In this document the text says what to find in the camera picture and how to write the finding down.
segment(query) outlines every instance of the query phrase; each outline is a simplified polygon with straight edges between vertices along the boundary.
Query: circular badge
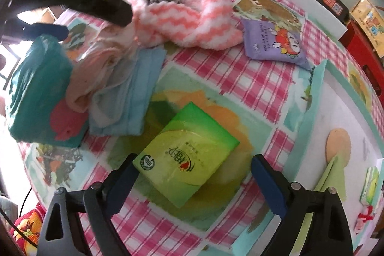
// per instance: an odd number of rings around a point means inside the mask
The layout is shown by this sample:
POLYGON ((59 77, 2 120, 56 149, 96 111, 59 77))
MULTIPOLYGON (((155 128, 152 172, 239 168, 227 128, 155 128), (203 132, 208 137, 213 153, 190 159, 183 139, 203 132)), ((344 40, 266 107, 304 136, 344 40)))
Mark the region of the circular badge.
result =
POLYGON ((151 170, 155 166, 155 160, 150 155, 145 155, 140 160, 141 168, 151 170))

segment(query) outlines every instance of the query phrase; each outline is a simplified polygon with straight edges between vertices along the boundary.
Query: table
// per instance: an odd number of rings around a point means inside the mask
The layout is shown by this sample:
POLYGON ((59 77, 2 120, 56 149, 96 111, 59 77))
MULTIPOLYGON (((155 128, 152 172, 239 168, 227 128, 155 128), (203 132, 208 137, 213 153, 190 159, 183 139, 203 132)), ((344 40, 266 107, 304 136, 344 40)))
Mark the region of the table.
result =
MULTIPOLYGON (((306 13, 297 5, 275 1, 290 8, 303 22, 302 47, 312 63, 318 65, 329 59, 345 77, 353 74, 365 84, 370 100, 367 108, 384 137, 383 109, 348 51, 306 19, 306 13)), ((239 17, 233 19, 240 27, 239 17)), ((102 23, 70 11, 57 22, 70 26, 80 20, 94 30, 102 23)), ((294 64, 250 60, 242 45, 225 51, 179 49, 169 43, 165 48, 167 59, 142 136, 87 135, 80 149, 21 143, 26 171, 41 203, 47 206, 58 186, 78 190, 103 181, 129 152, 140 152, 176 110, 193 101, 234 135, 240 145, 183 208, 172 209, 145 179, 139 178, 112 222, 135 256, 197 255, 206 245, 229 252, 264 203, 249 174, 250 158, 262 153, 275 169, 283 169, 305 112, 306 102, 301 96, 310 74, 294 64)), ((81 222, 91 251, 100 255, 86 215, 81 215, 81 222)))

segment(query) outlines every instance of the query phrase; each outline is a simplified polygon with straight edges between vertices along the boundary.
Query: brand logo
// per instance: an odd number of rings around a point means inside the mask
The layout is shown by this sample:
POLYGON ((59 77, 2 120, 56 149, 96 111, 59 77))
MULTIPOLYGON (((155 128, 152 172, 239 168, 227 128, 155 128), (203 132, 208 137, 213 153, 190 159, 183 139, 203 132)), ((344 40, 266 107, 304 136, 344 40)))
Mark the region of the brand logo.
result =
POLYGON ((184 151, 180 150, 179 147, 169 148, 166 154, 169 154, 180 165, 180 170, 190 172, 195 167, 191 158, 184 151))
POLYGON ((155 160, 150 155, 145 155, 140 160, 141 168, 151 170, 155 166, 155 160))

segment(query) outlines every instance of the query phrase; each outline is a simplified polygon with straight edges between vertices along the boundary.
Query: qr code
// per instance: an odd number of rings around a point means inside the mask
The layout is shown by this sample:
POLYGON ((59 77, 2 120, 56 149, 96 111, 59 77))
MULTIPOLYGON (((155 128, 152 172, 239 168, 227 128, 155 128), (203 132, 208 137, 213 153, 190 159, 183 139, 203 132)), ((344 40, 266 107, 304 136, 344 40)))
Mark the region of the qr code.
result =
POLYGON ((341 11, 342 11, 342 7, 338 4, 338 3, 335 3, 333 6, 332 6, 332 10, 334 12, 337 13, 337 15, 340 15, 341 14, 341 11))

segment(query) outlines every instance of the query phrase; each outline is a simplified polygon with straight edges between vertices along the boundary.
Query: black cable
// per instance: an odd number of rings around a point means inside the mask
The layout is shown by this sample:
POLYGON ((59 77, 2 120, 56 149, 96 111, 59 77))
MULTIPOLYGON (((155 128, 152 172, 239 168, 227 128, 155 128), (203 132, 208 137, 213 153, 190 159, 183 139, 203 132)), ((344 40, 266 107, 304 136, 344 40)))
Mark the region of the black cable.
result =
POLYGON ((22 233, 16 226, 15 226, 15 224, 11 221, 11 219, 9 219, 9 217, 6 215, 6 213, 3 211, 3 209, 0 207, 0 213, 3 215, 3 217, 5 218, 5 220, 11 225, 11 227, 13 228, 13 229, 15 229, 15 231, 18 233, 18 234, 20 234, 21 236, 22 236, 22 238, 24 239, 24 240, 26 240, 30 245, 32 245, 32 246, 34 246, 35 248, 37 248, 37 245, 34 243, 34 242, 32 242, 30 239, 28 239, 27 237, 26 237, 26 235, 24 234, 24 233, 22 233))
POLYGON ((19 218, 22 216, 22 211, 23 211, 24 204, 25 204, 25 202, 26 202, 26 199, 28 199, 28 195, 31 193, 31 191, 32 191, 32 188, 30 188, 29 191, 28 191, 28 193, 26 194, 26 197, 25 197, 24 202, 23 202, 23 204, 22 204, 22 208, 20 208, 20 215, 19 215, 19 218))

